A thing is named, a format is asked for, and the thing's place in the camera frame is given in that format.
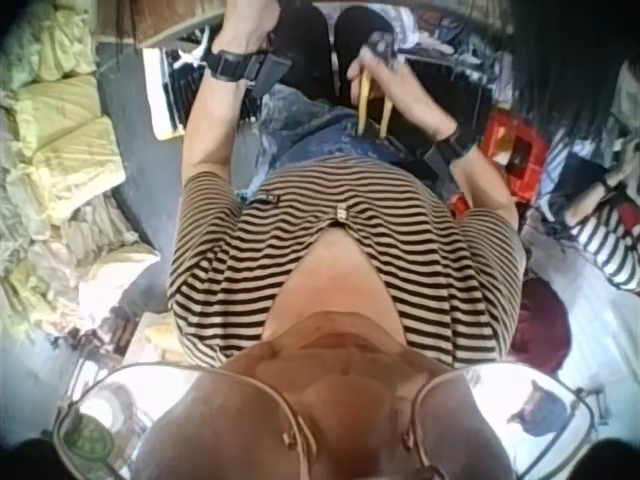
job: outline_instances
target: skin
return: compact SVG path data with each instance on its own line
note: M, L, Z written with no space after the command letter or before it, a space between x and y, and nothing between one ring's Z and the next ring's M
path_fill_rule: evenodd
M629 142L625 146L624 160L616 168L605 175L604 181L610 188L615 188L627 179L637 177L637 170L640 162L640 154L636 151L639 141ZM630 189L631 196L635 188ZM570 227L576 226L586 217L591 215L598 204L607 195L607 190L601 183L596 183L576 198L566 210L564 219Z
M280 392L314 438L312 478L331 480L417 469L417 452L403 443L411 401L422 385L449 371L367 317L336 312L298 322L221 370ZM436 390L430 398L431 415L420 415L432 461L451 459L443 465L451 478L512 478L509 460L466 383ZM134 478L297 480L298 459L284 447L281 435L290 429L279 412L254 388L212 385L201 377L148 433Z
M212 50L257 50L278 14L275 0L229 0L224 28ZM371 72L377 88L426 135L442 139L457 128L408 67L390 70L366 50L350 70L356 97L362 69ZM205 76L185 135L184 182L203 171L230 178L245 89L245 82L225 83ZM517 226L506 186L477 148L456 161L452 172L473 207L494 210ZM375 268L347 233L334 228L319 237L283 285L263 341L221 370L280 392L314 438L313 478L337 480L394 475L419 467L417 452L403 444L411 401L422 385L448 371L406 346L399 317ZM511 478L504 451L465 388L452 391L455 401L445 395L434 409L451 411L451 422L460 424L455 432L470 428L476 435L445 435L448 443L442 446L449 445L460 455L480 452L489 459L480 464L460 462L468 469L465 479ZM455 405L455 411L445 408L448 403ZM223 388L203 377L153 426L134 478L297 479L295 451L283 448L282 433L288 430L273 401L255 389L237 384ZM441 426L431 431L439 433Z

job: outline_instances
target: wristwatch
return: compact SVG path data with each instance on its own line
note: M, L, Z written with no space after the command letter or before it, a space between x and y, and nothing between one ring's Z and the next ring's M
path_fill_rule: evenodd
M458 125L453 134L436 142L434 148L440 154L442 161L450 167L453 162L469 153L475 145L476 136L473 131Z
M202 55L202 61L215 79L223 82L255 81L264 57L265 54L259 52L238 54L220 50L213 53L208 48Z
M211 49L207 49L201 61L207 66L209 74L217 80L252 82L251 95L255 98L266 95L291 68L291 60L267 51L238 54L226 50L213 53Z

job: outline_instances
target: floor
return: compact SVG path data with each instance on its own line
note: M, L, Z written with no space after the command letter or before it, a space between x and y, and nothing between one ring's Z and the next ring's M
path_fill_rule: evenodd
M167 310L165 295L181 195L182 140L159 142L151 129L142 55L114 44L100 44L97 72L103 111L112 121L127 180L114 191L125 217L160 262L149 267L125 292L121 306L134 318ZM255 163L256 138L247 129L234 152L234 185L245 188ZM44 335L18 345L2 338L0 363L0 445L10 447L50 429L66 392L77 354L64 345L53 351Z
M533 270L569 312L572 350L560 380L573 389L604 385L611 418L599 437L640 445L640 298L614 289L578 250L541 235L535 218L522 237Z

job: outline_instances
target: striped sleeve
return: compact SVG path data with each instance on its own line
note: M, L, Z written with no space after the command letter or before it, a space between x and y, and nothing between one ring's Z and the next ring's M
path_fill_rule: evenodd
M490 210L470 210L460 230L471 253L500 356L507 354L520 309L526 256L518 233Z
M615 288L636 292L640 288L640 244L627 232L616 208L602 206L595 215L571 229L576 242Z
M241 205L228 182L213 172L192 177L184 187L167 297L185 354L194 363L216 367L224 361L217 346L193 337L203 321L200 292L223 240L233 231Z

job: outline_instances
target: button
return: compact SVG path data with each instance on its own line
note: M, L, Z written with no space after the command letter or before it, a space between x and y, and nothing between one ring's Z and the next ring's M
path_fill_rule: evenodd
M349 212L347 211L347 206L344 203L339 204L336 207L336 217L341 222L345 222L347 217L349 216Z

